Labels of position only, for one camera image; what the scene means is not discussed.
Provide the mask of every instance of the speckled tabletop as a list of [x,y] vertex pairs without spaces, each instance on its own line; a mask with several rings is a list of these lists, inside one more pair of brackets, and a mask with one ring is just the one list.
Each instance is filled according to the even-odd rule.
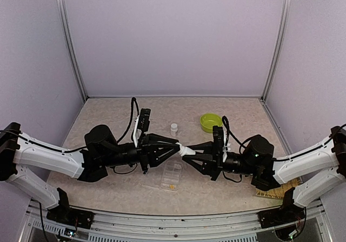
[[[84,135],[98,124],[106,124],[119,138],[129,121],[130,98],[89,99],[74,123],[64,146],[75,148],[84,145]],[[150,108],[148,133],[170,137],[170,124],[178,124],[177,139],[184,145],[212,140],[212,134],[204,132],[199,117],[207,112],[226,115],[231,130],[239,140],[261,134],[275,146],[275,156],[283,156],[284,150],[258,99],[252,98],[138,98],[140,108]],[[122,142],[129,142],[128,134]],[[231,139],[232,150],[238,145]],[[112,212],[196,215],[217,214],[262,209],[281,204],[280,200],[255,195],[250,185],[251,177],[241,183],[227,181],[222,175],[214,182],[203,176],[179,155],[170,160],[182,163],[182,173],[176,191],[159,187],[164,165],[149,169],[144,175],[138,167],[133,173],[114,174],[96,183],[84,183],[60,173],[52,172],[48,183],[67,192],[71,205]],[[128,166],[117,171],[128,171]],[[237,175],[228,174],[237,179]]]

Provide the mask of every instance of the lavender wall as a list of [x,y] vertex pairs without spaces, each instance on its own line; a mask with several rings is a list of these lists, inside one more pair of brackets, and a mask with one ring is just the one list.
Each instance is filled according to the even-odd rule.
[[65,0],[89,96],[260,96],[283,0]]
[[[268,105],[294,152],[346,122],[346,0],[292,0]],[[344,241],[346,186],[322,197]]]
[[[82,107],[56,0],[0,0],[0,129],[61,145]],[[18,241],[30,198],[0,182],[1,241]]]

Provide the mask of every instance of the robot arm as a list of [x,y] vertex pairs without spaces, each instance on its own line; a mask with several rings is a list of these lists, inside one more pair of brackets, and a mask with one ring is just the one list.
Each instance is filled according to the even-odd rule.
[[156,167],[179,151],[178,140],[145,134],[149,109],[136,120],[141,131],[135,143],[118,144],[106,125],[94,127],[84,137],[87,148],[67,150],[36,140],[11,123],[0,133],[0,180],[6,181],[48,209],[47,218],[72,226],[90,228],[93,213],[70,208],[67,194],[37,177],[26,165],[60,172],[80,181],[95,182],[106,177],[106,167],[140,164],[143,172]]
[[267,228],[295,221],[297,216],[304,218],[303,209],[310,202],[346,181],[346,131],[334,127],[331,133],[308,149],[278,159],[273,158],[274,146],[256,135],[241,154],[227,152],[224,159],[223,130],[214,126],[214,141],[189,146],[195,154],[182,154],[182,159],[211,180],[216,180],[221,172],[250,175],[251,184],[263,191],[321,170],[306,183],[287,191],[280,208],[259,212],[261,226]]

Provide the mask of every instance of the small bottle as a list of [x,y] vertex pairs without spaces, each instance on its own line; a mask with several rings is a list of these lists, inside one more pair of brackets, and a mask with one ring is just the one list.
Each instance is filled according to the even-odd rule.
[[175,124],[175,123],[172,123],[172,124],[171,124],[171,135],[172,135],[173,137],[175,137],[177,131],[178,131],[178,125]]

